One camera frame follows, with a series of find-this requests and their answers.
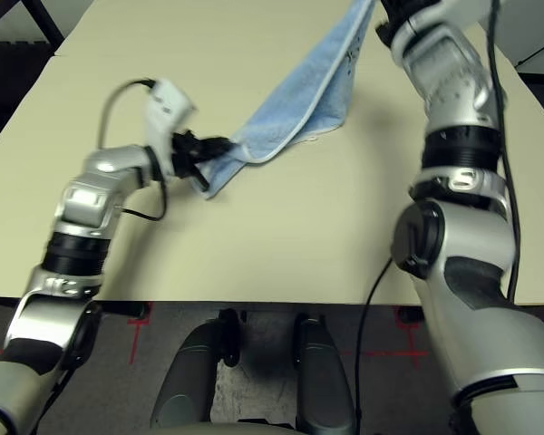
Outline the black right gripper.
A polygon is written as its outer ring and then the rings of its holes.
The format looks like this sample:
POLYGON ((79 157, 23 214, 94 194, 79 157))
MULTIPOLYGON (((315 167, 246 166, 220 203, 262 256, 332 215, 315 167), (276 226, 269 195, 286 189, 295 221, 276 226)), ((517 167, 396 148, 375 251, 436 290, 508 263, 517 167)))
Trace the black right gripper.
POLYGON ((436 0, 382 0, 386 20, 375 31, 383 44, 391 44, 396 32, 413 15, 436 4, 436 0))

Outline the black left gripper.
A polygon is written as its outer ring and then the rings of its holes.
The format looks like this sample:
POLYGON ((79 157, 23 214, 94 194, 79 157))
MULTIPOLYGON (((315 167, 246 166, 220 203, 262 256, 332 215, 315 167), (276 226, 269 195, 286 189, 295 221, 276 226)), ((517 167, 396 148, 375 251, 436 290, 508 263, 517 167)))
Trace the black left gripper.
POLYGON ((209 190, 210 183, 205 174, 209 161, 205 158, 218 158, 226 154, 232 149, 232 142, 221 136, 200 139, 186 130, 172 135, 171 149, 175 176, 180 179, 193 178, 200 190, 209 190))

